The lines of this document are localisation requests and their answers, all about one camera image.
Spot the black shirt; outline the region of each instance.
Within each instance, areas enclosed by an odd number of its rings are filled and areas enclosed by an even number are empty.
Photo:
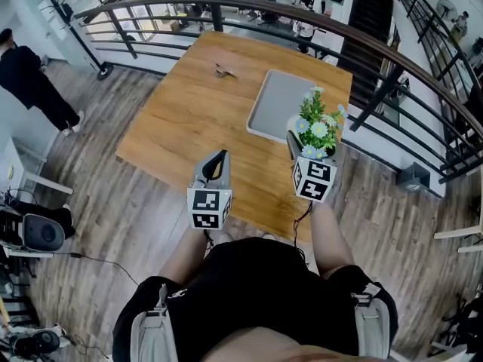
[[[170,294],[168,310],[180,362],[199,361],[229,334],[252,327],[269,328],[301,345],[358,355],[350,293],[361,293],[370,282],[355,265],[325,281],[307,269],[295,248],[277,241],[249,238],[220,244],[187,285],[152,277],[139,286],[115,325],[112,356],[115,362],[130,360],[133,319],[156,305],[163,283]],[[392,341],[395,304],[385,290],[378,297],[391,313]]]
[[[40,58],[27,46],[6,50],[0,59],[0,86],[10,91],[30,109],[53,89],[51,82],[40,71]]]

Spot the potted plant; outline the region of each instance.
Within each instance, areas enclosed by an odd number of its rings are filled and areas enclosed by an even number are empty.
[[[337,130],[343,129],[341,121],[347,117],[344,106],[337,112],[325,113],[322,101],[324,89],[314,87],[303,97],[300,113],[295,119],[295,135],[303,145],[302,156],[322,160],[335,154]]]

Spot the gray tray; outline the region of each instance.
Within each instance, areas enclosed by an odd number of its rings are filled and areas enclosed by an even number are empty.
[[[287,143],[287,122],[300,112],[303,95],[315,86],[298,76],[269,70],[248,117],[248,132]]]

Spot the backpack strap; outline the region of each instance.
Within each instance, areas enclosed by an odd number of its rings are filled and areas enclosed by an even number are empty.
[[[380,290],[369,283],[363,293],[352,294],[359,356],[362,357],[387,359],[389,356],[389,309],[385,302],[375,297]]]
[[[167,297],[168,287],[163,284],[156,307],[140,313],[134,319],[131,327],[131,362],[178,362]]]

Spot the staircase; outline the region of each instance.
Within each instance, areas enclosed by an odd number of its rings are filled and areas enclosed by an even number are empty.
[[[391,27],[392,0],[354,0],[349,25],[362,32],[387,43]],[[342,47],[342,55],[346,55],[379,72],[383,58],[374,53],[369,47],[358,42],[346,39]],[[341,69],[352,73],[352,90],[350,102],[356,106],[366,106],[376,90],[377,78],[347,60],[339,60],[337,64]]]

